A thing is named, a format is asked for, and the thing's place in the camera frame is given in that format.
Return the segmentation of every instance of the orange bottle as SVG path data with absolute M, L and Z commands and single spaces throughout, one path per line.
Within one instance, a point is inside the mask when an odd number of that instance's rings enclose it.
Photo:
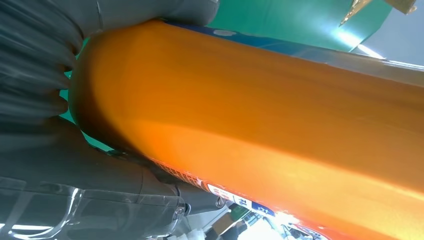
M 158 21 L 93 38 L 79 65 L 73 117 L 112 147 L 328 239 L 424 236 L 420 86 Z

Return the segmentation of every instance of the white label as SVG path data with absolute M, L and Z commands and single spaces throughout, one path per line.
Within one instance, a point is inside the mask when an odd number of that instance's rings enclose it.
M 240 206 L 243 206 L 247 209 L 252 209 L 252 201 L 251 200 L 246 199 L 246 198 L 241 197 L 241 196 L 238 196 L 238 195 L 235 195 L 235 194 L 233 194 L 229 191 L 225 191 L 224 189 L 221 189 L 221 188 L 216 187 L 216 186 L 212 186 L 210 184 L 208 184 L 207 186 L 208 186 L 211 193 L 213 193 L 217 196 L 220 196 L 223 199 L 227 199 L 229 201 L 232 201 L 232 202 L 234 202 L 234 203 L 236 203 Z

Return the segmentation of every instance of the green fabric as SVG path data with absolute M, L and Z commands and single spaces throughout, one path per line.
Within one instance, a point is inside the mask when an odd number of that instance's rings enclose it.
M 392 7 L 374 0 L 342 27 L 352 0 L 222 0 L 212 28 L 350 52 L 374 34 Z

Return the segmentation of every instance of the clear plastic sheet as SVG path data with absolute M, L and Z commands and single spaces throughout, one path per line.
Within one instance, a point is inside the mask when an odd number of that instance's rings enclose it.
M 139 240 L 171 234 L 184 215 L 178 196 L 84 190 L 42 183 L 26 191 L 0 177 L 2 240 Z

